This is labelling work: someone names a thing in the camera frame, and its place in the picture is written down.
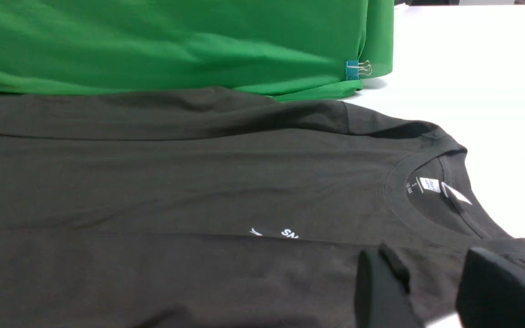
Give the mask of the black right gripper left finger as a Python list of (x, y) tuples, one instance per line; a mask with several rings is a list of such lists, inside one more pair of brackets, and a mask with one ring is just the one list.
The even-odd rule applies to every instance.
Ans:
[(361, 251), (355, 281), (356, 327), (424, 327), (411, 305), (410, 281), (407, 266), (388, 245)]

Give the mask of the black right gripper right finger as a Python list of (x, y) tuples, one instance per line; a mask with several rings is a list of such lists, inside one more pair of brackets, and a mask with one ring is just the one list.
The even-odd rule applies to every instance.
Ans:
[(456, 311), (464, 328), (525, 328), (525, 270), (486, 249), (469, 249)]

